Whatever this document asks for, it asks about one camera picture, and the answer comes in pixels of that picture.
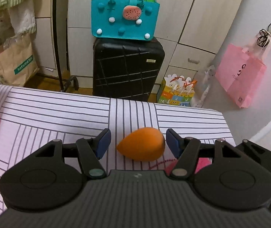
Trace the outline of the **orange sponge egg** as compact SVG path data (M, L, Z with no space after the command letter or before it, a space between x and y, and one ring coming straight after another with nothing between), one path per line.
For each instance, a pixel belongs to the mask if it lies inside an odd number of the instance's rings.
M152 162L162 157L165 139L158 129L140 128L125 137L116 149L121 155L134 161Z

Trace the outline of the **pink fluffy puff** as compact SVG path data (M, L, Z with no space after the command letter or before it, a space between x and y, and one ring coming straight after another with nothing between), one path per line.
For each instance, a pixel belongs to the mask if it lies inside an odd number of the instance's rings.
M164 160L155 164L152 167L149 167L149 170L158 168L161 165L170 163L169 166L165 166L163 169L167 176L177 177L177 178L186 178L198 173L204 167L207 167L212 164L210 158L199 158L198 154L195 155L182 155L178 159Z

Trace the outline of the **black clothes rack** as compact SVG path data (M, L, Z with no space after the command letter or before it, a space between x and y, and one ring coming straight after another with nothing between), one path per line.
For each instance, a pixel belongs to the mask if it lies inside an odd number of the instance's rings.
M54 57L60 91L66 92L69 87L73 87L77 91L79 82L76 76L70 76L67 79L62 77L63 72L69 70L67 42L68 0L52 0L51 12Z

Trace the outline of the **teal felt handbag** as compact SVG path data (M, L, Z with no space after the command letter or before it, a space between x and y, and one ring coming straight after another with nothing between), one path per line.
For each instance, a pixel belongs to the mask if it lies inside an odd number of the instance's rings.
M159 8L156 0L92 0L92 35L150 41L154 37Z

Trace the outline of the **beige wardrobe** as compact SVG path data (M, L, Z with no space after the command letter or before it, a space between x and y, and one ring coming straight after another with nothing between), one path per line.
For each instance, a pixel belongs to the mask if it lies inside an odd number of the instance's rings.
M92 86L97 38L157 39L164 75L190 76L212 62L242 0L34 0L34 49L42 74L55 79L68 70Z

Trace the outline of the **striped pink bed sheet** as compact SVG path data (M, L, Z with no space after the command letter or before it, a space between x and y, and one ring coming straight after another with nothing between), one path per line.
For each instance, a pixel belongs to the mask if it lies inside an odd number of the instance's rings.
M143 127L162 133L171 128L208 144L216 139L234 144L222 113L215 110L0 85L0 176L53 139L74 143L105 128L112 140L101 159L104 169L164 169L174 158L169 149L152 162L134 162L117 152L124 137ZM5 209L0 195L0 214Z

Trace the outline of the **pink paper bag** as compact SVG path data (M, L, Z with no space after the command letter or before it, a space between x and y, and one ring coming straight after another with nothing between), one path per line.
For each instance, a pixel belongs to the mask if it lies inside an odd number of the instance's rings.
M239 108L248 108L264 77L265 58L271 49L271 34L256 35L247 45L229 44L215 77Z

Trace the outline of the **brown paper bag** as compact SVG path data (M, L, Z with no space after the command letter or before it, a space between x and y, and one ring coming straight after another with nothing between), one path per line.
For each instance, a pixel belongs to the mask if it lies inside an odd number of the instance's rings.
M0 83L24 86L39 71L29 33L17 34L0 46Z

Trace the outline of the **black suitcase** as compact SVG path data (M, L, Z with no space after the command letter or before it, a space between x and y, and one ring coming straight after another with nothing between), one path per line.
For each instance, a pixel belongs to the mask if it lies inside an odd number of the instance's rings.
M147 101L165 52L151 41L96 39L93 47L93 95Z

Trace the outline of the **colourful gift bag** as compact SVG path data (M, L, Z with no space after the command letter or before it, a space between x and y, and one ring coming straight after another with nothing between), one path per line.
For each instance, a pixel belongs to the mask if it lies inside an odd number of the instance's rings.
M195 94L197 81L190 77L167 75L163 78L157 93L157 102L165 105L190 107L190 101Z

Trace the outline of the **clear plastic bag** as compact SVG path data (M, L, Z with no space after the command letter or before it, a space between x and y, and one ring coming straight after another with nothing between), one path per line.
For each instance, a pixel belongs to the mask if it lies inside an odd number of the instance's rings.
M195 94L190 101L191 107L201 108L203 106L211 87L211 81L215 75L215 71L215 66L211 65L205 70L198 71L195 74L194 80L197 81L197 83L194 85Z

